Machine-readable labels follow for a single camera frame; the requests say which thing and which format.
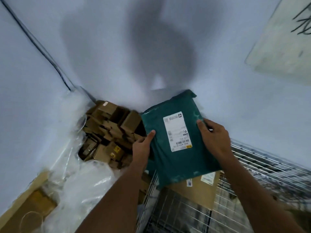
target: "wire mesh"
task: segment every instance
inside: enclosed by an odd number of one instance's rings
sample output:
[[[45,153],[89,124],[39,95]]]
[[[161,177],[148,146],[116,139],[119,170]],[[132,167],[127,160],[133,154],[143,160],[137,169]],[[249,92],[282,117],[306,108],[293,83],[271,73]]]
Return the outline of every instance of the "wire mesh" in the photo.
[[[243,166],[286,208],[310,211],[311,171],[277,157],[233,143],[233,154]],[[155,174],[145,199],[143,217],[137,232],[253,232],[239,199],[224,173],[220,175],[212,210],[176,192],[156,189]]]

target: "yellow sticker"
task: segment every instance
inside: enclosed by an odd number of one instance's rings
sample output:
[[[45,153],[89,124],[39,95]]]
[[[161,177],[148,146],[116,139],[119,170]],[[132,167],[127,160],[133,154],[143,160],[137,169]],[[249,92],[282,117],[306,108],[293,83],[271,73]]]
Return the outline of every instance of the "yellow sticker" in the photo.
[[[114,149],[114,151],[115,151],[116,153],[119,153],[120,150],[121,150],[121,148],[120,148],[119,146],[116,146],[115,149]]]

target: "wire basket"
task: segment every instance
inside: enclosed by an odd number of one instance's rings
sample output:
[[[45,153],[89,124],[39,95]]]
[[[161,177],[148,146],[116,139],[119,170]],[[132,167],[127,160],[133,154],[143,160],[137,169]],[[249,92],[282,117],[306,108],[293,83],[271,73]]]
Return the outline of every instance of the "wire basket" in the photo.
[[[311,171],[289,164],[277,157],[238,144],[232,152],[286,210],[310,211]],[[137,221],[141,232],[253,232],[239,199],[221,172],[214,207],[204,208],[176,192],[157,190],[154,175],[144,201],[144,211]]]

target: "white sticker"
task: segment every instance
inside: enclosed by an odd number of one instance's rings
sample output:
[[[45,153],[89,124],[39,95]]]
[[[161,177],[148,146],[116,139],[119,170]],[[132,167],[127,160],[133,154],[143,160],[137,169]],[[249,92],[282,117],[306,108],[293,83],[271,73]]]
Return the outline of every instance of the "white sticker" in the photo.
[[[209,184],[209,185],[213,185],[214,184],[214,179],[215,179],[215,172],[211,172],[205,175],[202,175],[201,177],[201,181]]]
[[[182,112],[164,117],[163,120],[172,152],[192,147]]]
[[[192,187],[192,179],[187,179],[187,186]]]

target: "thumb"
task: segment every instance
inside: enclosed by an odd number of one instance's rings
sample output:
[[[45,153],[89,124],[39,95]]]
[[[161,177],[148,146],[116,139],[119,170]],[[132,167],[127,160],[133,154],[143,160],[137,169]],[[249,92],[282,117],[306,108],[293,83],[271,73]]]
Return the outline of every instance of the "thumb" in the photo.
[[[146,137],[146,139],[144,140],[144,143],[147,143],[148,145],[150,145],[152,139],[154,138],[154,136],[156,135],[155,130],[152,130],[148,136]]]
[[[210,133],[210,131],[207,129],[205,123],[201,119],[198,119],[196,121],[196,124],[197,124],[197,126],[198,126],[198,128],[199,128],[199,130],[200,130],[200,132],[202,134],[202,136],[203,135],[208,135]]]

